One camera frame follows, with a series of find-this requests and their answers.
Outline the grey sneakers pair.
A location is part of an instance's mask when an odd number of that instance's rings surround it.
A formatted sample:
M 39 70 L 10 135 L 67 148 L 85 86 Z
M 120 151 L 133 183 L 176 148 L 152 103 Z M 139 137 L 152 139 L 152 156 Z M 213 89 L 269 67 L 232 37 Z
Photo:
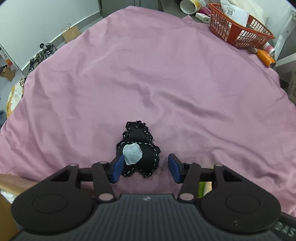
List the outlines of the grey sneakers pair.
M 29 70 L 27 72 L 27 75 L 29 75 L 36 67 L 45 59 L 53 55 L 56 51 L 57 48 L 54 46 L 53 43 L 41 43 L 40 44 L 41 50 L 33 57 L 30 59 L 29 62 Z

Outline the white yellow paper cup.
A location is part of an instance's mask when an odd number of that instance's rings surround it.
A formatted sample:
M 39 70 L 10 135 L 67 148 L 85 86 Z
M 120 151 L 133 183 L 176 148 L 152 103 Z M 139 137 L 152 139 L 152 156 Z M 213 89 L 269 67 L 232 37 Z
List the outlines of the white yellow paper cup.
M 182 0 L 180 2 L 180 9 L 187 15 L 192 15 L 198 12 L 201 8 L 201 4 L 196 0 Z

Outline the white pink small bottle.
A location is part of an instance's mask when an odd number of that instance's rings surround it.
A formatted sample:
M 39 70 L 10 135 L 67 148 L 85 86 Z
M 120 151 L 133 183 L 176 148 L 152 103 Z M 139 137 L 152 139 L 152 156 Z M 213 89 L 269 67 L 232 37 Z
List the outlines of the white pink small bottle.
M 271 44 L 269 44 L 269 42 L 266 42 L 266 43 L 262 46 L 262 49 L 263 49 L 264 51 L 266 51 L 270 56 L 273 56 L 274 53 L 275 53 L 275 49 L 274 49 L 274 47 L 273 47 Z

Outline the red plastic basket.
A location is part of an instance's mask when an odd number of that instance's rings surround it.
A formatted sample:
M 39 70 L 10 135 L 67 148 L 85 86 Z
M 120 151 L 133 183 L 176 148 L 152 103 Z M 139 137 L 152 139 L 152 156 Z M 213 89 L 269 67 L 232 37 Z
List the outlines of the red plastic basket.
M 220 4 L 210 3 L 209 8 L 211 32 L 236 48 L 261 48 L 269 40 L 275 39 L 272 32 L 252 15 L 248 17 L 244 27 L 226 16 Z

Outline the small cardboard box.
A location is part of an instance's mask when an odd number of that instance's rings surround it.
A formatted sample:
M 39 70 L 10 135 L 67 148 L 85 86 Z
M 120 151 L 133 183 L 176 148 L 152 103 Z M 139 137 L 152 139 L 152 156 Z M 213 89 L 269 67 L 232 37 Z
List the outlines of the small cardboard box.
M 9 82 L 12 82 L 15 77 L 15 74 L 10 70 L 10 68 L 4 66 L 3 68 L 1 68 L 1 77 L 4 77 Z

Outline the hamburger plush toy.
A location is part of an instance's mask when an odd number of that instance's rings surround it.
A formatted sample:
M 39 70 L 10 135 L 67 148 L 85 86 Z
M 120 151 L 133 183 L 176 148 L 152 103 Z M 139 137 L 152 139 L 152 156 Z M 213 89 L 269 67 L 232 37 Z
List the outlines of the hamburger plush toy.
M 212 190 L 212 182 L 200 182 L 198 187 L 198 198 L 204 197 Z

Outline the white paper in basket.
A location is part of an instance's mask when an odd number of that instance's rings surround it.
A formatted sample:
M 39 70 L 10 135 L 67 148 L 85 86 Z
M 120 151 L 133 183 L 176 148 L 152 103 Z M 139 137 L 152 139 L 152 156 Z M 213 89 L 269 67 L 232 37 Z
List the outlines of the white paper in basket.
M 227 0 L 221 0 L 220 4 L 224 15 L 233 20 L 235 23 L 246 27 L 249 18 L 249 13 L 246 10 L 233 5 Z

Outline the yellow white clothes pile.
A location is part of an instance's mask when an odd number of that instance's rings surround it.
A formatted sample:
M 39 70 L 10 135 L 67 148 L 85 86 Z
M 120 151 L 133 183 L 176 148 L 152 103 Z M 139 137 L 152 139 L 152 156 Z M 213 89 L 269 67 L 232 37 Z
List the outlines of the yellow white clothes pile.
M 25 78 L 22 77 L 11 89 L 11 92 L 6 103 L 6 117 L 9 118 L 15 107 L 23 97 Z

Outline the pink bed sheet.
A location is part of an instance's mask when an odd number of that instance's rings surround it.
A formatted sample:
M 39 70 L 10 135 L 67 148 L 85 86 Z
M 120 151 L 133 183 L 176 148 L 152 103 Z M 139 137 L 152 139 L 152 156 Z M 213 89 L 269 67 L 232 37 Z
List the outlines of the pink bed sheet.
M 178 193 L 175 154 L 222 163 L 295 215 L 295 105 L 278 74 L 209 27 L 130 6 L 100 20 L 43 61 L 1 129 L 1 173 L 41 181 L 76 163 L 111 161 L 128 121 L 147 124 L 161 149 L 147 179 L 118 193 Z

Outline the brown paper bag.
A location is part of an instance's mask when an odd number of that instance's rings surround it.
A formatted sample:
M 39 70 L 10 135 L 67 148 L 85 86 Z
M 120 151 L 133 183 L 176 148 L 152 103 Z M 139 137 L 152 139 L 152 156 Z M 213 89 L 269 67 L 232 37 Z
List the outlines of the brown paper bag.
M 65 43 L 69 43 L 80 35 L 81 32 L 77 25 L 71 26 L 71 24 L 68 24 L 67 27 L 62 29 L 62 36 L 65 40 Z

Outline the black felt plush toy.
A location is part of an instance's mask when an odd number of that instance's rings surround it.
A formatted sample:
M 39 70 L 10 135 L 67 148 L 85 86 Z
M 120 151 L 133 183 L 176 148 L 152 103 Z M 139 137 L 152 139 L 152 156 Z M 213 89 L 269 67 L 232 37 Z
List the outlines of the black felt plush toy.
M 122 176 L 137 172 L 144 178 L 151 177 L 159 167 L 160 153 L 145 123 L 140 120 L 126 123 L 122 140 L 116 145 L 116 154 L 124 157 Z

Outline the brown cardboard box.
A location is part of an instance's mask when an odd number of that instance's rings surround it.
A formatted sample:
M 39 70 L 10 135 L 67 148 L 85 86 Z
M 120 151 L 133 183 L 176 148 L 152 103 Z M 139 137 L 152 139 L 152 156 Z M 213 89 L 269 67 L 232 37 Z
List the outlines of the brown cardboard box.
M 1 190 L 16 196 L 36 185 L 37 182 L 10 174 L 1 174 Z M 11 204 L 1 194 L 1 240 L 10 240 L 18 233 L 11 214 Z

